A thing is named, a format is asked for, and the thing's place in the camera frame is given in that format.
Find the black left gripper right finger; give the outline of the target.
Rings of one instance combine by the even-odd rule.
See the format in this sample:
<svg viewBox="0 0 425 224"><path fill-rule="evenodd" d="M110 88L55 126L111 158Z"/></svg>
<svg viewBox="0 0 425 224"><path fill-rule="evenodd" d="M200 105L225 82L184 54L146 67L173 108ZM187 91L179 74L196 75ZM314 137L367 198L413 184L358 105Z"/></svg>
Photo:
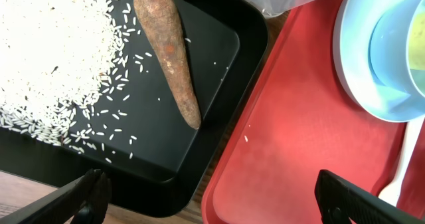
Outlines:
<svg viewBox="0 0 425 224"><path fill-rule="evenodd" d="M315 198L323 224L424 224L326 169L319 171Z"/></svg>

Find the yellow plastic cup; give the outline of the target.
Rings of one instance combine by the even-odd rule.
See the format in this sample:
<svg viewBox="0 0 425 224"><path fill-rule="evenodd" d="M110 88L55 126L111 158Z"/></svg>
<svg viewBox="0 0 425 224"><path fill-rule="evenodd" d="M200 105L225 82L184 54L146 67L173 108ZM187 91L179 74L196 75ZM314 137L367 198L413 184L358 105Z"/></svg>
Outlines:
<svg viewBox="0 0 425 224"><path fill-rule="evenodd" d="M424 0L419 2L412 18L408 61L411 69L424 70Z"/></svg>

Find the small light blue bowl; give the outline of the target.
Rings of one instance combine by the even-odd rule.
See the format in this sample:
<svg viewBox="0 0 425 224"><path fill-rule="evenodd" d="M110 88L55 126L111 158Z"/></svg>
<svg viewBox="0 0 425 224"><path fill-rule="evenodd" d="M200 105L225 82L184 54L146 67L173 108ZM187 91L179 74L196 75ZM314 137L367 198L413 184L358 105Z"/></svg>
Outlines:
<svg viewBox="0 0 425 224"><path fill-rule="evenodd" d="M373 70L386 86L424 97L424 70L408 61L408 40L414 12L421 0L403 0L379 19L370 45Z"/></svg>

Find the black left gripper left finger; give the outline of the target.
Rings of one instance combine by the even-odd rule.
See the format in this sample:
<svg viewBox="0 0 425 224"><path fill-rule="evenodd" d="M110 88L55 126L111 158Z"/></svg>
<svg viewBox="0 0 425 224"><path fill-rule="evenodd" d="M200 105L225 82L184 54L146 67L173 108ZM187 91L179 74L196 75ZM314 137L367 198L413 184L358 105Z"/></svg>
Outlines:
<svg viewBox="0 0 425 224"><path fill-rule="evenodd" d="M110 179L100 169L1 218L1 224L102 224L112 198Z"/></svg>

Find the light blue plate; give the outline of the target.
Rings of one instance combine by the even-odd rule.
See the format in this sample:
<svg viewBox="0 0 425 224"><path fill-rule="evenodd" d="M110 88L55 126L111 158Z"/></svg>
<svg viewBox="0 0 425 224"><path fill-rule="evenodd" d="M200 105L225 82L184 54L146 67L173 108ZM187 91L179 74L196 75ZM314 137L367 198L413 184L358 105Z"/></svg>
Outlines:
<svg viewBox="0 0 425 224"><path fill-rule="evenodd" d="M369 45L384 12L403 0L343 0L333 31L333 60L350 98L370 115L408 122L424 115L424 103L385 86L373 72Z"/></svg>

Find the white plastic spoon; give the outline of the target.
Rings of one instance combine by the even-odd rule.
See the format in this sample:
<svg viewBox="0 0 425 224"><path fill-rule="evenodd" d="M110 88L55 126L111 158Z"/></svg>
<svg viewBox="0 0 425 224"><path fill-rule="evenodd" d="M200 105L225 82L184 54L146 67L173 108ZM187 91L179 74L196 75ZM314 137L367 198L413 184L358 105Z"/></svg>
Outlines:
<svg viewBox="0 0 425 224"><path fill-rule="evenodd" d="M407 122L396 172L392 181L379 193L378 198L392 206L396 207L396 204L398 203L402 189L402 182L406 175L423 123L423 116Z"/></svg>

